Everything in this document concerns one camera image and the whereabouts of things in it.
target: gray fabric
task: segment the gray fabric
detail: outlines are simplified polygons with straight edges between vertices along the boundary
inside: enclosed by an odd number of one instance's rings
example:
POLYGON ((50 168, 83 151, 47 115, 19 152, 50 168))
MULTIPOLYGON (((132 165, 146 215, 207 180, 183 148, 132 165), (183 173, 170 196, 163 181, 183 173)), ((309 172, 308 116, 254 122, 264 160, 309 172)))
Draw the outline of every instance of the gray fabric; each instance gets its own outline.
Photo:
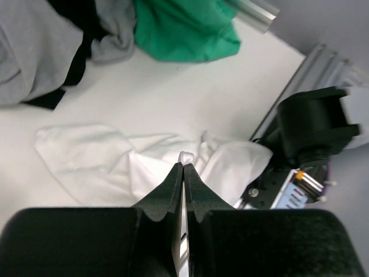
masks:
POLYGON ((134 50, 135 12, 131 0, 95 0, 102 27, 112 35, 91 45, 92 59, 107 62, 129 59, 134 50))
POLYGON ((0 0, 0 104, 59 88, 81 43, 45 0, 0 0))
POLYGON ((351 141, 346 149, 369 143, 369 88, 350 87, 348 96, 342 98, 347 120, 350 124, 360 124, 361 134, 351 141))

